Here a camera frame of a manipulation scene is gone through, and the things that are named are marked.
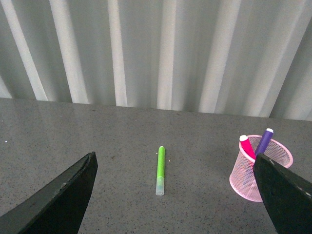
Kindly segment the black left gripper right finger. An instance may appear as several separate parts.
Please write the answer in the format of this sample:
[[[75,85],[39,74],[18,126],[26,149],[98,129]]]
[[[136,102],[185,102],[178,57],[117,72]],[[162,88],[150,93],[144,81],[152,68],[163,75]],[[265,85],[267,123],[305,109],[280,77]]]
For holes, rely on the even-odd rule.
[[[264,206],[279,234],[312,232],[312,184],[264,154],[253,173]]]

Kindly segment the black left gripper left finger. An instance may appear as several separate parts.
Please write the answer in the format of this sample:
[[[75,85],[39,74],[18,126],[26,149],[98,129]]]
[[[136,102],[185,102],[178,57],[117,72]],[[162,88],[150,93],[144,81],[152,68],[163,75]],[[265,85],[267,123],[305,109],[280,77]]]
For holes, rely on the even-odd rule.
[[[23,203],[0,217],[2,234],[76,234],[97,174],[95,152],[88,153]]]

